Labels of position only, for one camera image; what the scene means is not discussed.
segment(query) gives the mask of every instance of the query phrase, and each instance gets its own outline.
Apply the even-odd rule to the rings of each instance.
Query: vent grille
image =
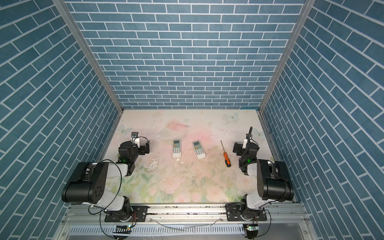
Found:
[[[122,232],[123,229],[115,229],[115,225],[103,227],[105,233],[112,235],[113,231]],[[170,229],[157,224],[135,226],[132,228],[130,234],[114,234],[121,236],[170,236],[170,235],[189,235],[189,234],[244,234],[244,229],[242,224],[217,224],[216,226],[204,226],[204,227],[193,227],[193,228],[184,228],[185,225],[174,224],[169,225],[169,227],[180,229]],[[103,235],[99,225],[79,225],[72,226],[70,235],[77,236],[96,236]]]

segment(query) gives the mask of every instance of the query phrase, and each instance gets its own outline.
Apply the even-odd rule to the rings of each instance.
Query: blue brick wall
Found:
[[[383,16],[317,0],[265,109],[319,239],[384,239]]]
[[[304,0],[66,1],[125,108],[256,108]]]
[[[0,1],[0,239],[52,238],[117,110],[51,0]]]

